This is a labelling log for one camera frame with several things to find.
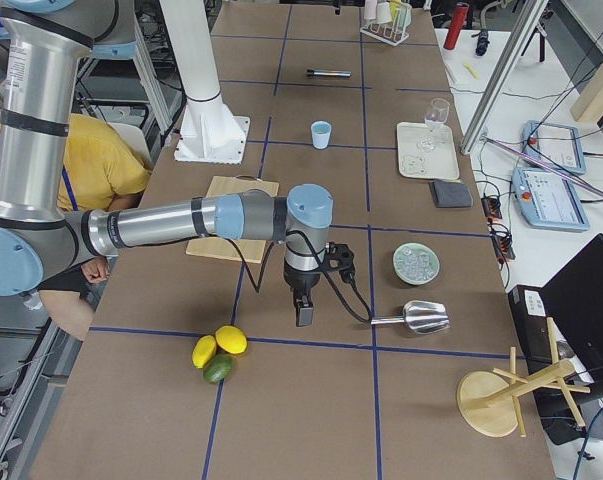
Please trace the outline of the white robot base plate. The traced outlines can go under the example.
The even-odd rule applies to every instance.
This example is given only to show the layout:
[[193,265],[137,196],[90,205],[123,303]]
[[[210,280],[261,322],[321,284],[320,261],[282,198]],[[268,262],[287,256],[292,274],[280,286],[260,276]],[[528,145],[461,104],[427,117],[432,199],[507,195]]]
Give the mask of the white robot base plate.
[[214,129],[215,124],[201,116],[198,120],[187,111],[179,131],[174,158],[180,162],[240,164],[243,160],[250,118],[222,117],[221,126],[230,124],[230,132]]

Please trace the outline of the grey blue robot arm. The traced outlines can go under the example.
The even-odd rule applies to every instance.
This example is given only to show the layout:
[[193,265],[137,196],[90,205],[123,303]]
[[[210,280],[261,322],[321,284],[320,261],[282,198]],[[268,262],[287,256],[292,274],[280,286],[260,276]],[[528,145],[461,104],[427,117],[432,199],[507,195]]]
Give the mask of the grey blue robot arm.
[[311,291],[327,266],[333,199],[303,184],[285,197],[260,189],[198,197],[149,209],[105,212],[59,204],[79,183],[114,167],[125,190],[148,166],[109,124],[97,125],[101,149],[65,171],[78,64],[89,55],[130,58],[136,18],[130,1],[0,1],[10,48],[0,111],[0,296],[37,288],[46,279],[123,248],[197,237],[269,240],[286,247],[284,277],[296,322],[313,318]]

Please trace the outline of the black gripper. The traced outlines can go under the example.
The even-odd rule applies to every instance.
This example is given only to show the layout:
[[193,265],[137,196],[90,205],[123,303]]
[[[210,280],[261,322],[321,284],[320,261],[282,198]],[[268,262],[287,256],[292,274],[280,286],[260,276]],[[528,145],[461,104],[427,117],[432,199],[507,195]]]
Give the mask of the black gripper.
[[284,280],[292,291],[295,306],[296,326],[310,326],[313,322],[314,307],[312,289],[319,282],[321,273],[318,269],[302,271],[284,264]]

